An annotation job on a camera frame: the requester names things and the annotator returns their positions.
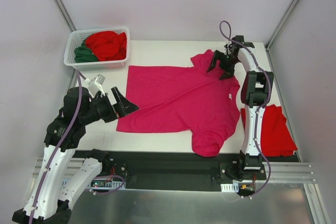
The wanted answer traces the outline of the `pink t shirt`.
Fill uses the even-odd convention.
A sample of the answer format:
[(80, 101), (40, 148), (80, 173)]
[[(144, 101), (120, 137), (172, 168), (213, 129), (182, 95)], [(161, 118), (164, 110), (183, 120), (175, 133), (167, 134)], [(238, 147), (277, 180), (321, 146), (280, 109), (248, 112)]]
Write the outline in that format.
[(194, 153), (219, 154), (236, 131), (240, 118), (236, 78), (220, 79), (222, 70), (208, 71), (214, 52), (191, 58), (191, 67), (130, 66), (126, 98), (139, 109), (118, 121), (123, 133), (190, 131)]

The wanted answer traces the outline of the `white perforated plastic basket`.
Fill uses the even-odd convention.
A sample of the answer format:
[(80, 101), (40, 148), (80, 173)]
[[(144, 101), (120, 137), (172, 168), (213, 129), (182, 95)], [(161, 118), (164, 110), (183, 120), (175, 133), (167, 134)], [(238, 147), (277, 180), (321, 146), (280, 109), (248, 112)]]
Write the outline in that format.
[[(89, 63), (76, 63), (74, 50), (77, 47), (85, 46), (85, 40), (92, 34), (101, 31), (114, 31), (117, 34), (125, 32), (127, 35), (127, 56), (124, 60), (117, 61), (98, 61)], [(126, 62), (130, 55), (130, 33), (126, 27), (113, 27), (113, 28), (97, 28), (76, 30), (72, 32), (67, 40), (66, 49), (64, 53), (64, 64), (80, 71), (86, 70), (99, 70), (99, 69), (120, 69), (125, 67)]]

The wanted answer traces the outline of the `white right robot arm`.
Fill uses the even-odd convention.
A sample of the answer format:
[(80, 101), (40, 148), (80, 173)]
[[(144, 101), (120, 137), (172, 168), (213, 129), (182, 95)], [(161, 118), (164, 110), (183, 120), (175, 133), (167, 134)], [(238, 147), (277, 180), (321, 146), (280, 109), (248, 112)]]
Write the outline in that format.
[(270, 101), (274, 74), (265, 71), (254, 55), (255, 46), (245, 42), (242, 35), (237, 35), (225, 46), (226, 51), (216, 50), (207, 72), (217, 64), (224, 71), (221, 80), (234, 76), (235, 65), (241, 63), (246, 72), (241, 89), (240, 100), (245, 105), (245, 136), (238, 162), (236, 174), (241, 179), (248, 179), (256, 170), (261, 169), (261, 128), (266, 105)]

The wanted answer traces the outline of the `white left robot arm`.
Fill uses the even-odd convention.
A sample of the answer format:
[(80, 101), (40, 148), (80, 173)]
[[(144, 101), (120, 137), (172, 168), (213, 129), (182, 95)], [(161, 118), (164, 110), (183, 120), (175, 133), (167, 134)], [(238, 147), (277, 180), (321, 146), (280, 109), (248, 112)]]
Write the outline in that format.
[(68, 223), (72, 209), (92, 180), (113, 178), (109, 153), (92, 149), (74, 176), (62, 184), (86, 126), (99, 120), (113, 122), (139, 108), (113, 87), (111, 104), (102, 91), (91, 96), (85, 87), (74, 87), (64, 96), (63, 107), (48, 125), (40, 172), (24, 206), (13, 213), (15, 223)]

